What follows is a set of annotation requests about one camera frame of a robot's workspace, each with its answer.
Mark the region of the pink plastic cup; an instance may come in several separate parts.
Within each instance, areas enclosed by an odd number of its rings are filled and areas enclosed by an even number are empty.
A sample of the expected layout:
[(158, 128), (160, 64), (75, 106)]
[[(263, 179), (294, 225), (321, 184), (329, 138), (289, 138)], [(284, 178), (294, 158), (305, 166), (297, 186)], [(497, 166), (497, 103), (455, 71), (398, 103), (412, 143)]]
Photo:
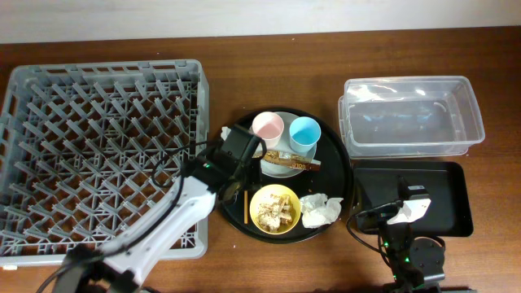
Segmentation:
[(268, 149), (278, 145), (284, 128), (282, 117), (275, 112), (261, 112), (252, 122), (253, 133), (265, 141)]

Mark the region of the wooden chopstick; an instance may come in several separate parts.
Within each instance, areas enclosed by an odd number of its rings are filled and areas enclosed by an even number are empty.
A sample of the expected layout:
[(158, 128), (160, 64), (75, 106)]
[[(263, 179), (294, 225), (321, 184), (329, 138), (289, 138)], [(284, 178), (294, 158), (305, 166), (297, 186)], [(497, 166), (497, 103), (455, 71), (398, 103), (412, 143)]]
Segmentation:
[(249, 219), (248, 212), (249, 212), (249, 207), (248, 207), (248, 192), (247, 192), (247, 190), (245, 190), (245, 191), (243, 192), (243, 223), (244, 223), (245, 225), (248, 224), (248, 219)]

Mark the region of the light grey round plate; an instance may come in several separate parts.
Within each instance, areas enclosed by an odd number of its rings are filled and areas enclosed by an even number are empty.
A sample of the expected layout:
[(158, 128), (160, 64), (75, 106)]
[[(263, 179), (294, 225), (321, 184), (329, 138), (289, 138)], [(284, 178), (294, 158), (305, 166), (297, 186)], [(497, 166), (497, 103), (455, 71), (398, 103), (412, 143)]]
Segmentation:
[[(289, 134), (289, 126), (291, 122), (298, 118), (296, 114), (290, 112), (276, 112), (284, 122), (284, 130), (282, 136), (278, 142), (278, 145), (275, 147), (276, 151), (283, 151), (295, 154), (295, 152), (291, 149), (290, 146), (290, 134)], [(301, 155), (310, 159), (313, 159), (317, 151), (317, 145), (313, 146), (307, 152), (297, 152), (297, 155)], [(275, 178), (289, 178), (295, 175), (302, 173), (301, 169), (288, 168), (282, 165), (272, 164), (265, 160), (260, 162), (261, 172), (269, 177)]]

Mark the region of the white paper napkin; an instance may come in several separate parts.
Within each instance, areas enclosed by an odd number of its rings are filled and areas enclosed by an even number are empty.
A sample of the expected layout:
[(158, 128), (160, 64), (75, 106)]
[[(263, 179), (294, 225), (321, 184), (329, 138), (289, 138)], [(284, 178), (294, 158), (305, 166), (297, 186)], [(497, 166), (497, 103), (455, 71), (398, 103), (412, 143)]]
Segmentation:
[(306, 195), (300, 198), (301, 219), (304, 228), (316, 229), (335, 222), (341, 213), (342, 198), (329, 198), (325, 194)]

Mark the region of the brown gold snack wrapper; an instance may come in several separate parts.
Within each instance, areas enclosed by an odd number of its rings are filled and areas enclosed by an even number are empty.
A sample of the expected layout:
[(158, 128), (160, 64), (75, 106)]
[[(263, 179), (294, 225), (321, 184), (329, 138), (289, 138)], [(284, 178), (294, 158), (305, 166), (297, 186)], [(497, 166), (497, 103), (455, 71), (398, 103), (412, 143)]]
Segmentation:
[(266, 153), (258, 151), (252, 157), (254, 159), (263, 159), (271, 164), (298, 170), (319, 171), (322, 166), (321, 161), (285, 151), (267, 151)]

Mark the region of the yellow bowl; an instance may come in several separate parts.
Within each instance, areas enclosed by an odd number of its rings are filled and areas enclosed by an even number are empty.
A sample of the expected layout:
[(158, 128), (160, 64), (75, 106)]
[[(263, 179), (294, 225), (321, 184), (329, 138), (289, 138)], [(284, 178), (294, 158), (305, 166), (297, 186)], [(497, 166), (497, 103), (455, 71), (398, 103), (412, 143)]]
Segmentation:
[[(271, 233), (269, 231), (263, 230), (259, 222), (257, 221), (257, 214), (258, 214), (258, 205), (260, 202), (260, 199), (263, 195), (270, 195), (270, 194), (276, 194), (276, 195), (290, 195), (290, 201), (291, 205), (293, 207), (293, 211), (291, 212), (291, 215), (293, 216), (293, 223), (289, 226), (283, 226), (278, 232)], [(267, 234), (272, 235), (280, 235), (285, 234), (296, 227), (298, 222), (300, 221), (301, 216), (301, 206), (300, 206), (300, 199), (296, 195), (294, 191), (292, 191), (289, 187), (279, 185), (279, 184), (272, 184), (267, 185), (262, 188), (260, 188), (253, 196), (249, 203), (249, 215), (252, 219), (253, 224), (259, 228), (262, 232), (265, 232)]]

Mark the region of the blue plastic cup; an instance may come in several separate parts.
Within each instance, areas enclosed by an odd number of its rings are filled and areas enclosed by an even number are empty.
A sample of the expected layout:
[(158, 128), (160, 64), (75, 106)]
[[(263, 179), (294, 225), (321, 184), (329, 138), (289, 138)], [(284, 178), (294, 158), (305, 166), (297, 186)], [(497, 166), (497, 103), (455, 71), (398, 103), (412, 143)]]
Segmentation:
[(302, 116), (291, 122), (289, 135), (293, 151), (308, 152), (317, 144), (322, 131), (315, 119)]

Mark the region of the food scraps pile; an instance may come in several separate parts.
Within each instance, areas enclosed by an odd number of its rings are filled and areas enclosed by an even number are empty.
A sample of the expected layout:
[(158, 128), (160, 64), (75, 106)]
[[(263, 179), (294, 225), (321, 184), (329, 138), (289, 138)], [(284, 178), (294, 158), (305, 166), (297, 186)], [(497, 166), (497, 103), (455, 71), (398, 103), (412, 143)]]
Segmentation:
[(278, 232), (293, 223), (290, 195), (263, 195), (258, 205), (257, 221), (263, 230)]

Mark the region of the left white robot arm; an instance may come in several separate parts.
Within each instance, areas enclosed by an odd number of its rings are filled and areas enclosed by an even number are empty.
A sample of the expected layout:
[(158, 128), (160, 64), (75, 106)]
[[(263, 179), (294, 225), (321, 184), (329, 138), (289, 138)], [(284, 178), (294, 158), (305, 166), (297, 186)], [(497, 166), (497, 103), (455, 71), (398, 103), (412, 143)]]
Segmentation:
[(38, 290), (52, 285), (54, 292), (140, 292), (162, 255), (191, 226), (260, 176), (267, 146), (248, 129), (235, 125), (225, 139), (203, 145), (162, 185), (167, 192), (161, 201), (98, 249), (75, 247)]

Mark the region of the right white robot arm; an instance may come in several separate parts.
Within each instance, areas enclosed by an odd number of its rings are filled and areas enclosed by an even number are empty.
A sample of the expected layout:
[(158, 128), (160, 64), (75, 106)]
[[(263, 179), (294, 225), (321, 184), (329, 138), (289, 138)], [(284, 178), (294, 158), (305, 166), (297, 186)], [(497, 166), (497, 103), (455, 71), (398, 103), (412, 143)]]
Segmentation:
[(375, 219), (378, 245), (354, 238), (377, 252), (391, 269), (394, 282), (384, 285), (384, 292), (439, 292), (439, 282), (445, 278), (445, 242), (436, 236), (416, 237), (411, 227), (426, 215), (430, 195), (425, 187), (414, 186), (401, 176), (397, 178), (397, 193), (397, 199), (349, 217), (350, 221)]

